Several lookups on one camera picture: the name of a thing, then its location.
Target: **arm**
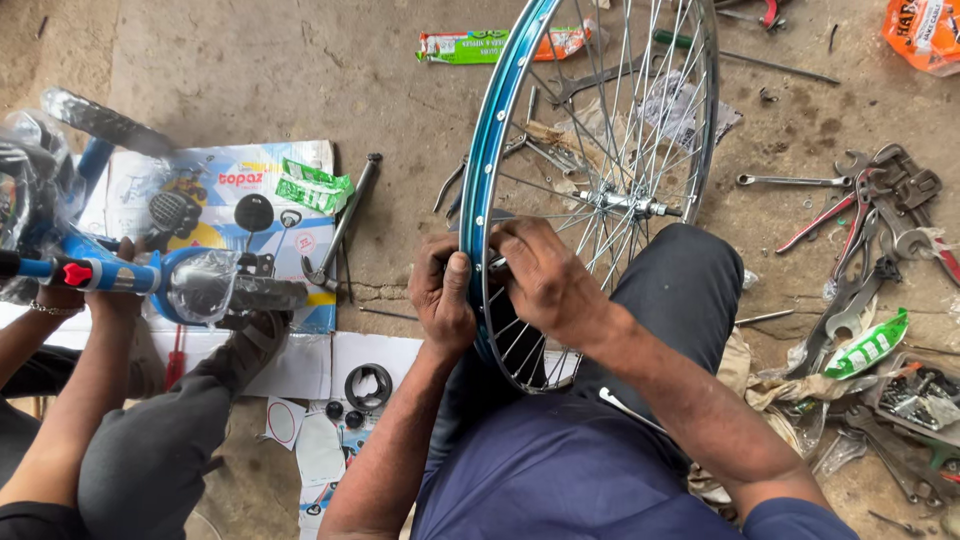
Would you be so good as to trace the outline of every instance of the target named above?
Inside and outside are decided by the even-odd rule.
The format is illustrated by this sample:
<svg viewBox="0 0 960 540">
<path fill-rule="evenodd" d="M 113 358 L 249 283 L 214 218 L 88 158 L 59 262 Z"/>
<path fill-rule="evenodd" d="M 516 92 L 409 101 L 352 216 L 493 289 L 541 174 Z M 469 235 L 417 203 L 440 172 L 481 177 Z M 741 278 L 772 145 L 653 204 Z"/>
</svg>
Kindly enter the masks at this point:
<svg viewBox="0 0 960 540">
<path fill-rule="evenodd" d="M 670 436 L 727 489 L 741 519 L 776 497 L 829 509 L 800 456 L 723 383 L 610 302 L 545 220 L 508 221 L 491 245 L 510 264 L 507 291 L 520 319 L 636 388 Z"/>
<path fill-rule="evenodd" d="M 36 302 L 44 307 L 75 309 L 84 306 L 84 294 L 72 289 L 41 287 Z M 30 309 L 0 330 L 0 351 L 3 351 L 0 356 L 0 388 L 69 318 L 69 315 L 51 315 Z"/>
<path fill-rule="evenodd" d="M 120 253 L 132 256 L 132 249 L 125 238 Z M 115 292 L 89 293 L 86 299 L 93 316 L 86 349 L 34 443 L 0 490 L 0 505 L 34 501 L 76 507 L 86 447 L 104 415 L 123 405 L 134 319 L 143 299 Z"/>
<path fill-rule="evenodd" d="M 337 484 L 318 538 L 397 538 L 410 513 L 446 379 L 476 335 L 467 304 L 470 264 L 456 249 L 455 234 L 428 237 L 420 248 L 409 290 L 426 340 Z"/>
</svg>

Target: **red knob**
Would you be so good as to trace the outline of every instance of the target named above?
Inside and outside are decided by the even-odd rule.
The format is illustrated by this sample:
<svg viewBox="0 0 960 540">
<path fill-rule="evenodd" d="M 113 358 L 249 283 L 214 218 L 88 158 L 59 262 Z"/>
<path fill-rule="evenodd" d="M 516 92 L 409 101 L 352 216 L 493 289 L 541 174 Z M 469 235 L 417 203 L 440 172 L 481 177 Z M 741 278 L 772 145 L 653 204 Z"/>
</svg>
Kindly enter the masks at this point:
<svg viewBox="0 0 960 540">
<path fill-rule="evenodd" d="M 73 286 L 78 286 L 80 283 L 93 277 L 93 270 L 84 268 L 76 262 L 70 262 L 64 265 L 63 273 L 66 274 L 66 276 L 63 277 L 63 282 Z"/>
</svg>

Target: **blue t-shirt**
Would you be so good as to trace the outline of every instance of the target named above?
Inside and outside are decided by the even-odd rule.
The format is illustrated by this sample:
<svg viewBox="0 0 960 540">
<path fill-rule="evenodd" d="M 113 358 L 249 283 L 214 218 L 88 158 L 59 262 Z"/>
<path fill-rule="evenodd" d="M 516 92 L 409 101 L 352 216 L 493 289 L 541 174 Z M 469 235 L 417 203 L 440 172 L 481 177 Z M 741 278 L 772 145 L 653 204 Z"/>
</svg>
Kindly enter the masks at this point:
<svg viewBox="0 0 960 540">
<path fill-rule="evenodd" d="M 689 495 L 663 443 L 613 407 L 528 396 L 468 434 L 417 498 L 411 538 L 857 540 L 798 499 L 758 505 L 743 531 Z"/>
</svg>

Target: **black plastic ring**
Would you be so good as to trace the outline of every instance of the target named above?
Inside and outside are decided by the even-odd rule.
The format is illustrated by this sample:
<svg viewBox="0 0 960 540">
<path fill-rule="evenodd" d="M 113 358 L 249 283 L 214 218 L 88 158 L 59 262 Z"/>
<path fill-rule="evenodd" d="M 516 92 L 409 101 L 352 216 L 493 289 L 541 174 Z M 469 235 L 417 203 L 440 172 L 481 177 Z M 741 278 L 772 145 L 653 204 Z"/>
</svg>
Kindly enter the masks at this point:
<svg viewBox="0 0 960 540">
<path fill-rule="evenodd" d="M 365 370 L 373 371 L 373 377 L 376 379 L 376 392 L 363 398 L 357 398 L 353 395 L 353 381 L 358 375 L 362 377 Z M 353 408 L 362 410 L 363 412 L 371 412 L 377 407 L 387 403 L 387 400 L 390 399 L 390 395 L 393 392 L 394 381 L 390 378 L 387 370 L 378 364 L 363 364 L 362 366 L 353 368 L 349 375 L 347 375 L 347 383 L 344 385 L 347 403 Z M 369 402 L 373 400 L 376 400 L 376 403 L 370 405 Z"/>
</svg>

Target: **foot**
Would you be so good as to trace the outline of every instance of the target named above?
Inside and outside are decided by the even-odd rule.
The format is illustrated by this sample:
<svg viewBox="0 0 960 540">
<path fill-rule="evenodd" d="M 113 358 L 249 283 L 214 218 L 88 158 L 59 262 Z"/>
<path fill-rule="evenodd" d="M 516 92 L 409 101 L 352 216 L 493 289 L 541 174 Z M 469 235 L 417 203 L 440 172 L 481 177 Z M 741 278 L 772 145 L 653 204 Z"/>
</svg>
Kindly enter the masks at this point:
<svg viewBox="0 0 960 540">
<path fill-rule="evenodd" d="M 289 312 L 255 311 L 246 328 L 232 333 L 223 347 L 190 374 L 217 378 L 235 400 L 280 352 L 289 324 Z"/>
<path fill-rule="evenodd" d="M 143 317 L 136 318 L 133 343 L 130 346 L 130 378 L 127 398 L 145 400 L 163 393 L 166 368 L 150 336 L 150 327 Z"/>
</svg>

